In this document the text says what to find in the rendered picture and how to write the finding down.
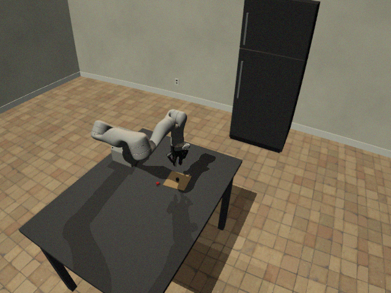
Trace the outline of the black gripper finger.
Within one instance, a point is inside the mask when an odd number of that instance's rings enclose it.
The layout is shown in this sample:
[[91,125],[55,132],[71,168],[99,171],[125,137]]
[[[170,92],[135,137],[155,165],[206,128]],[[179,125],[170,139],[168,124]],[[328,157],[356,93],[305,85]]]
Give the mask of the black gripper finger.
[[182,165],[182,160],[186,158],[186,155],[188,153],[188,149],[184,150],[183,154],[182,152],[180,152],[180,156],[179,156],[179,164]]
[[166,154],[166,156],[169,158],[171,163],[173,163],[174,167],[176,167],[177,166],[176,160],[177,160],[178,153],[175,153],[175,157],[172,156],[173,157],[172,159],[171,159],[171,153]]

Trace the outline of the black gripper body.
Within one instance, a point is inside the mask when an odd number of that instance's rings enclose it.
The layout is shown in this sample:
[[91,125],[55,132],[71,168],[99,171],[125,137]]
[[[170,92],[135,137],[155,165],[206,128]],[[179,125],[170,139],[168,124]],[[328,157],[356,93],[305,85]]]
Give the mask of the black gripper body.
[[170,147],[171,147],[171,155],[173,155],[174,157],[175,157],[175,153],[178,153],[178,156],[177,157],[179,157],[180,156],[180,152],[182,152],[182,154],[183,154],[183,152],[184,152],[184,150],[181,150],[181,151],[175,151],[174,150],[174,147],[172,146],[172,145],[170,145]]

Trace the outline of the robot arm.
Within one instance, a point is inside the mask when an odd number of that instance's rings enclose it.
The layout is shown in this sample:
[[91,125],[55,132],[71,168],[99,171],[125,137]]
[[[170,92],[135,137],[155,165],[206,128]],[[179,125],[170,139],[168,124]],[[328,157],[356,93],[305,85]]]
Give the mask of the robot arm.
[[190,144],[184,143],[186,120],[187,115],[185,112],[171,109],[165,118],[155,126],[150,141],[143,132],[125,131],[97,120],[93,125],[91,136],[95,140],[106,142],[117,148],[129,146],[133,158],[141,161],[148,158],[161,143],[162,139],[170,132],[170,144],[175,151],[189,149]]

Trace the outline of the tan square mat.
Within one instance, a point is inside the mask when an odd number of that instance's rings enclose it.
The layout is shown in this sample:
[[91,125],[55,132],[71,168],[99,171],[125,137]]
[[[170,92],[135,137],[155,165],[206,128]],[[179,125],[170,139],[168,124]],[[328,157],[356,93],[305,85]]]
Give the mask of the tan square mat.
[[[179,178],[179,181],[177,181],[176,178]],[[163,185],[174,189],[185,191],[185,188],[188,185],[191,178],[192,176],[171,171],[170,175],[167,177]]]

